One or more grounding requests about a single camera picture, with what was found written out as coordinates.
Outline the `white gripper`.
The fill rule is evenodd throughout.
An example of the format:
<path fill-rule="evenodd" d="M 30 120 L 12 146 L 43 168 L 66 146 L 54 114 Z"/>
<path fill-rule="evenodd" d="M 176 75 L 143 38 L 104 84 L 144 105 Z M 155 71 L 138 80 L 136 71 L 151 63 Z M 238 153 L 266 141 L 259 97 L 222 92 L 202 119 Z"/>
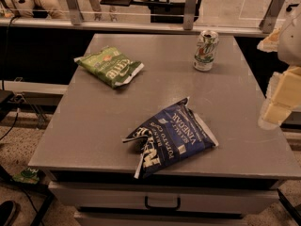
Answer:
<path fill-rule="evenodd" d="M 275 29 L 259 42 L 257 49 L 266 53 L 276 52 L 279 33 L 280 29 Z M 269 80 L 266 97 L 268 99 L 265 99 L 261 106 L 258 125 L 264 130 L 274 130 L 291 114 L 291 110 L 287 108 L 301 105 L 301 68 L 290 66 L 283 73 L 274 72 Z"/>

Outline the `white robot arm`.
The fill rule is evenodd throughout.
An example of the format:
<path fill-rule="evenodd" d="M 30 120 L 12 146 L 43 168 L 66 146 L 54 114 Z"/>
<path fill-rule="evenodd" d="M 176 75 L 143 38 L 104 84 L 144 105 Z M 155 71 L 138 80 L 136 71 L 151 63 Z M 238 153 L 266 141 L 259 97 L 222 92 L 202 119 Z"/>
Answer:
<path fill-rule="evenodd" d="M 289 65 L 285 72 L 273 73 L 261 106 L 258 125 L 273 130 L 301 105 L 301 8 L 293 9 L 282 27 L 263 39 L 257 48 L 277 52 L 278 59 Z"/>

